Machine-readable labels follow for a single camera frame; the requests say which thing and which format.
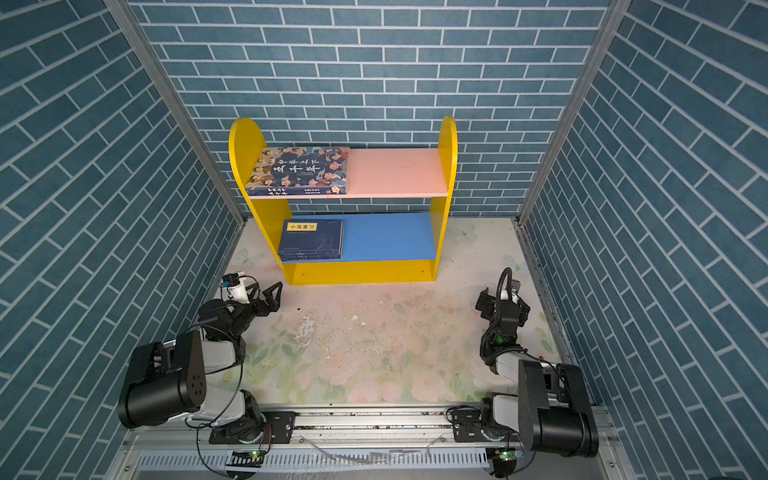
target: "scratched surface patch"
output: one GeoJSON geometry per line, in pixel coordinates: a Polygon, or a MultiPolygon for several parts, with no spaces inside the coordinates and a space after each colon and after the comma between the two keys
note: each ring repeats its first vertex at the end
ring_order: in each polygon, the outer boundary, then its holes
{"type": "MultiPolygon", "coordinates": [[[[243,385],[260,403],[469,402],[515,392],[478,356],[488,323],[475,310],[509,266],[531,306],[520,343],[559,360],[509,219],[452,218],[434,283],[285,286],[278,313],[256,318],[243,385]]],[[[250,221],[228,272],[245,271],[262,288],[283,280],[258,226],[250,221]]],[[[233,389],[239,369],[217,374],[233,389]]]]}

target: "dark blue book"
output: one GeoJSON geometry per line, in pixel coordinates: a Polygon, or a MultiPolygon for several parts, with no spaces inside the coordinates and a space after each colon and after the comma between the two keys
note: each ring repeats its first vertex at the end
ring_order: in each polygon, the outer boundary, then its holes
{"type": "Polygon", "coordinates": [[[285,220],[277,254],[283,261],[341,258],[341,220],[285,220]]]}

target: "blue brick wallpaper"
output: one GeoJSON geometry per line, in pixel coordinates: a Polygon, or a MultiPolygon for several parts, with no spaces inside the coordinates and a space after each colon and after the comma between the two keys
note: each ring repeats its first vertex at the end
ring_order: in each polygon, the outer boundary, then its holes
{"type": "Polygon", "coordinates": [[[0,478],[100,478],[236,229],[101,0],[0,2],[0,185],[0,478]]]}
{"type": "MultiPolygon", "coordinates": [[[[531,183],[609,0],[131,0],[239,197],[235,118],[271,144],[435,146],[457,120],[454,215],[510,217],[531,183]]],[[[294,210],[428,210],[424,199],[294,210]]]]}
{"type": "Polygon", "coordinates": [[[638,478],[768,478],[767,25],[634,0],[527,226],[638,478]]]}

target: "illustrated book cover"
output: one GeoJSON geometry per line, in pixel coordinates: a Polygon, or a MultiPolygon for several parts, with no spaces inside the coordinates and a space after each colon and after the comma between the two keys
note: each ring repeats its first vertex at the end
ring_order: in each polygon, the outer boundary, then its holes
{"type": "Polygon", "coordinates": [[[344,195],[348,147],[266,147],[245,191],[257,195],[344,195]]]}
{"type": "Polygon", "coordinates": [[[285,220],[277,254],[282,261],[341,258],[344,222],[285,220]]]}

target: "metal corner post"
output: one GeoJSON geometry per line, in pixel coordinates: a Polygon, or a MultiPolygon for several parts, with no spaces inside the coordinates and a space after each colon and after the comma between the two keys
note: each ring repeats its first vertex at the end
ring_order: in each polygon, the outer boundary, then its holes
{"type": "Polygon", "coordinates": [[[594,45],[590,48],[587,59],[584,61],[584,67],[581,69],[581,74],[576,80],[576,85],[574,85],[565,109],[563,109],[563,115],[558,122],[558,127],[552,135],[552,140],[549,142],[547,151],[541,159],[538,170],[536,170],[531,187],[528,189],[528,195],[523,200],[520,214],[518,215],[518,223],[521,226],[525,225],[526,220],[531,216],[533,206],[541,194],[541,189],[544,188],[544,184],[554,167],[555,161],[558,159],[558,154],[563,148],[565,138],[568,136],[568,132],[571,131],[576,115],[581,109],[587,93],[589,93],[589,87],[592,86],[592,81],[598,75],[600,65],[603,63],[608,47],[611,46],[611,42],[614,40],[616,31],[621,24],[621,20],[624,19],[624,14],[627,12],[630,3],[631,0],[613,0],[605,14],[605,18],[598,31],[598,36],[594,40],[594,45]]]}
{"type": "Polygon", "coordinates": [[[232,216],[235,217],[237,225],[242,227],[245,225],[243,210],[237,204],[237,199],[232,195],[232,190],[227,185],[227,182],[224,181],[213,155],[205,144],[205,140],[203,140],[197,126],[192,121],[192,117],[190,117],[189,112],[184,107],[184,102],[181,100],[174,84],[171,83],[165,68],[157,56],[157,52],[152,48],[147,34],[144,33],[144,30],[139,25],[138,19],[127,0],[104,0],[104,3],[123,32],[123,35],[125,35],[126,40],[128,40],[128,44],[138,57],[147,75],[149,75],[150,80],[152,80],[152,84],[160,93],[170,114],[176,119],[181,133],[190,142],[190,146],[197,155],[197,159],[205,168],[211,181],[213,181],[216,190],[218,190],[219,195],[223,198],[224,203],[227,204],[227,208],[230,209],[232,216]]]}

